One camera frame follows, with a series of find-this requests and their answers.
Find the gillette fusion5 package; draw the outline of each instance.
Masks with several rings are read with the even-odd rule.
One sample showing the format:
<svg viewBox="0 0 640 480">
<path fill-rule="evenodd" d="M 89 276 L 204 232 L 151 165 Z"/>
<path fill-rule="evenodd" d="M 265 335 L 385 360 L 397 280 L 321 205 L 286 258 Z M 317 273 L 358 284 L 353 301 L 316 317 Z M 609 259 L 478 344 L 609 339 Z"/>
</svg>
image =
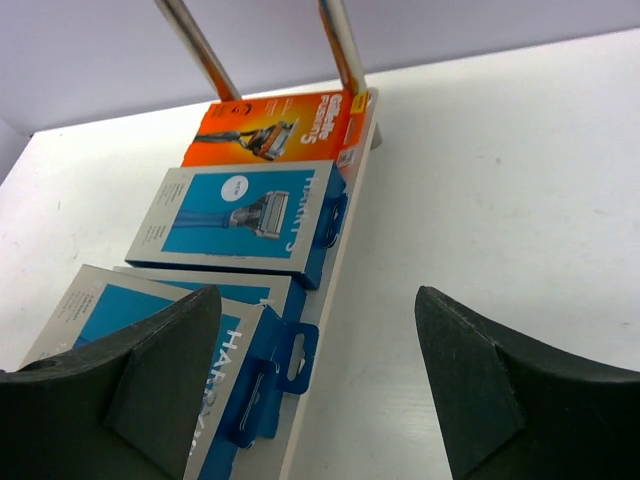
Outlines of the gillette fusion5 package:
<svg viewBox="0 0 640 480">
<path fill-rule="evenodd" d="M 344 219 L 345 189 L 332 161 L 170 169 L 125 260 L 291 275 L 317 289 Z"/>
<path fill-rule="evenodd" d="M 62 297 L 23 366 L 143 320 L 190 290 L 84 265 Z M 304 337 L 305 363 L 289 379 L 293 345 Z M 184 480 L 228 480 L 238 448 L 273 433 L 273 398 L 309 386 L 318 341 L 315 326 L 282 320 L 265 305 L 222 299 L 220 333 L 195 427 Z"/>
<path fill-rule="evenodd" d="M 343 90 L 214 103 L 182 166 L 334 160 L 348 167 L 366 108 L 366 94 Z"/>
</svg>

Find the harry's razor package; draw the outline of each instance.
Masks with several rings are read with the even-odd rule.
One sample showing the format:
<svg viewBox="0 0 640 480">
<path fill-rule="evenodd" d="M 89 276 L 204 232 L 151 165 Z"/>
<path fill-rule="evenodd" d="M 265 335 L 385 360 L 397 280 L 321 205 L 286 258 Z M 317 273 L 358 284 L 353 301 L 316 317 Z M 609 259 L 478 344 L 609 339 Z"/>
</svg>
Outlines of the harry's razor package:
<svg viewBox="0 0 640 480">
<path fill-rule="evenodd" d="M 190 290 L 85 265 L 23 365 L 82 348 L 189 293 Z M 290 365 L 298 336 L 304 337 L 301 367 Z M 203 385 L 185 480 L 226 480 L 238 448 L 249 448 L 259 436 L 273 436 L 272 399 L 281 397 L 282 392 L 306 391 L 317 341 L 318 330 L 313 325 L 287 322 L 266 305 L 222 299 L 220 330 Z M 291 370 L 293 380 L 289 378 Z M 172 392 L 165 395 L 158 401 L 170 401 Z"/>
<path fill-rule="evenodd" d="M 269 305 L 287 322 L 296 322 L 300 319 L 307 297 L 307 293 L 298 285 L 298 282 L 283 275 L 132 267 L 114 267 L 113 270 L 187 290 L 215 285 L 222 298 L 252 305 Z"/>
<path fill-rule="evenodd" d="M 344 219 L 345 189 L 332 161 L 170 169 L 125 260 L 291 275 L 317 289 Z"/>
</svg>

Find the silver rod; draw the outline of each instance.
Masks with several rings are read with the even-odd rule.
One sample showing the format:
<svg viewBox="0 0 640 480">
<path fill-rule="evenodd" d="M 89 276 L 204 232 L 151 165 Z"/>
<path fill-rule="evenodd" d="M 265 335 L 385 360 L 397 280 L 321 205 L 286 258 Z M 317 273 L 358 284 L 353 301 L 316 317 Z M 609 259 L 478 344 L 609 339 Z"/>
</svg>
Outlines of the silver rod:
<svg viewBox="0 0 640 480">
<path fill-rule="evenodd" d="M 345 90 L 358 95 L 367 90 L 364 68 L 351 31 L 351 24 L 342 0 L 318 0 L 318 9 Z M 382 143 L 380 127 L 376 124 L 371 148 Z"/>
<path fill-rule="evenodd" d="M 223 102 L 242 97 L 182 0 L 155 0 Z"/>
</svg>

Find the product label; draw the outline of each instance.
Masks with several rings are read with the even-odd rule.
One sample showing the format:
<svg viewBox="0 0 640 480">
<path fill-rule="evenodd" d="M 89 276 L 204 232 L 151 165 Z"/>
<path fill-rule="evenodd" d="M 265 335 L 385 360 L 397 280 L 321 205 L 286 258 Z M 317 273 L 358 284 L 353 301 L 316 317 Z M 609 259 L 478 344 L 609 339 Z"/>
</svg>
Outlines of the product label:
<svg viewBox="0 0 640 480">
<path fill-rule="evenodd" d="M 314 173 L 274 170 L 242 176 L 194 175 L 166 232 L 162 251 L 290 258 L 304 234 L 301 227 L 308 216 L 307 199 L 316 184 Z M 154 226 L 149 230 L 156 236 L 164 234 Z"/>
</svg>

